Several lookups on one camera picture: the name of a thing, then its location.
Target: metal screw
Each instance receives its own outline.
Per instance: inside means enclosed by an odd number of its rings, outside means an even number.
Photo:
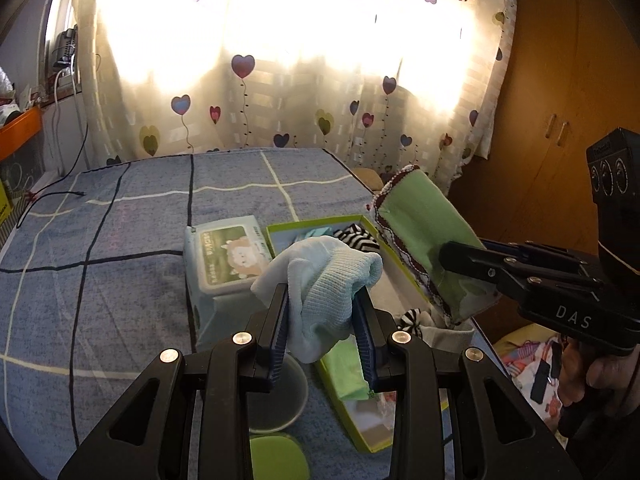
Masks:
[[[251,339],[251,334],[248,332],[238,332],[233,338],[234,343],[237,345],[246,345],[251,342]]]
[[[475,361],[477,363],[478,361],[482,360],[484,354],[482,353],[481,349],[472,346],[471,348],[467,348],[465,350],[465,356],[470,361]]]
[[[180,354],[173,348],[169,348],[160,354],[160,360],[163,363],[173,363],[178,357],[180,357]]]
[[[411,341],[411,334],[398,330],[397,332],[393,332],[391,339],[393,339],[396,343],[406,344]]]

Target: black and white striped sock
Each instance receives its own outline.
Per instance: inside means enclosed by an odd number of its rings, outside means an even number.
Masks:
[[[334,233],[334,237],[347,244],[351,249],[363,253],[380,253],[380,245],[377,240],[357,224],[352,224],[345,230],[338,229]]]
[[[420,309],[412,308],[402,315],[400,321],[398,321],[398,328],[404,332],[418,336],[421,339],[422,330],[420,329],[420,321],[418,320],[419,316]]]

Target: orange shelf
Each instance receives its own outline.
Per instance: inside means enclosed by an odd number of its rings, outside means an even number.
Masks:
[[[42,129],[38,107],[26,111],[15,121],[0,128],[0,160],[7,158]]]

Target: green lid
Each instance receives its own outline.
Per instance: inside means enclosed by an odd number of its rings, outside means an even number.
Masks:
[[[250,440],[254,480],[309,480],[309,466],[300,445],[283,433]]]

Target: human hand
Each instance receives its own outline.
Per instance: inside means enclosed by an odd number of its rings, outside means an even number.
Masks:
[[[562,369],[558,397],[564,406],[580,402],[585,386],[613,390],[613,395],[604,406],[608,416],[625,416],[640,406],[640,378],[638,377],[638,355],[640,346],[626,357],[596,357],[593,348],[569,339],[562,352]]]

